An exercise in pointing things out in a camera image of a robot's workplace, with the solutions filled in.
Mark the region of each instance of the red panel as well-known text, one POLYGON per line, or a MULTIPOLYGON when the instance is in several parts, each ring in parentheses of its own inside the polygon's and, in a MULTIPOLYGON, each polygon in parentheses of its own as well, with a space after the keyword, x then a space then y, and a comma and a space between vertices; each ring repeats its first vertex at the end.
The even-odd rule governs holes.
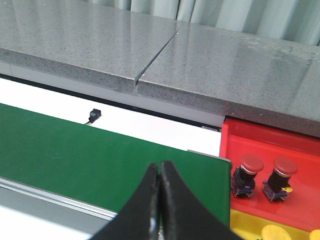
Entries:
POLYGON ((279 129, 228 119, 222 126, 220 157, 240 166, 241 156, 253 154, 264 163, 255 177, 251 198, 231 195, 231 208, 305 231, 320 229, 320 140, 279 129), (289 183, 293 192, 286 201, 269 202, 261 191, 276 158, 289 158, 298 166, 289 183))

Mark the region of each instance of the green conveyor belt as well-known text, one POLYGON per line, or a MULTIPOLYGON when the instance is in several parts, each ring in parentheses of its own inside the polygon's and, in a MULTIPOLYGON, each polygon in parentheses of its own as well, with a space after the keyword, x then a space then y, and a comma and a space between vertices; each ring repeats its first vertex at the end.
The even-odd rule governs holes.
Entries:
POLYGON ((0 104, 3 178, 118 212, 147 165, 163 160, 228 226, 229 162, 0 104))

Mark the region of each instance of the gray granite countertop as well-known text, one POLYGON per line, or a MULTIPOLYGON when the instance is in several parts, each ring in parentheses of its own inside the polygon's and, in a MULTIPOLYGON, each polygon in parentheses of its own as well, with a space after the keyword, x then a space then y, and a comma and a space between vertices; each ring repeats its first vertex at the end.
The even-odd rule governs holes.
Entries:
MULTIPOLYGON (((21 78, 20 68, 62 77, 58 87, 67 90, 81 92, 71 86, 79 83, 110 90, 100 98, 150 102, 165 114, 176 106, 320 137, 316 46, 79 0, 0 1, 0 73, 21 78)), ((46 84, 56 86, 52 79, 46 84)))

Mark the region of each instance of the granite surface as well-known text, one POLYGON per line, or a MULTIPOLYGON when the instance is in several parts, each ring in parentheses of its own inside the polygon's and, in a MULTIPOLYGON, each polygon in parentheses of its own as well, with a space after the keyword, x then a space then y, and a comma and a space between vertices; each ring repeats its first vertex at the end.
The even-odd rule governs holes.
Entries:
POLYGON ((131 93, 181 25, 78 0, 0 1, 0 60, 131 93))
POLYGON ((320 48, 185 24, 141 96, 320 137, 320 48))

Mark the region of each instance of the curtain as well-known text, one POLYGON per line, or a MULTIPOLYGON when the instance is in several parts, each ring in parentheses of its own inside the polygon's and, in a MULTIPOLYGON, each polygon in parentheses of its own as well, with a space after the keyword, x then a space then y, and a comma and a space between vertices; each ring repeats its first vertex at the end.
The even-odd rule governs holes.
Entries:
POLYGON ((320 41, 320 0, 87 0, 137 13, 309 45, 320 41))

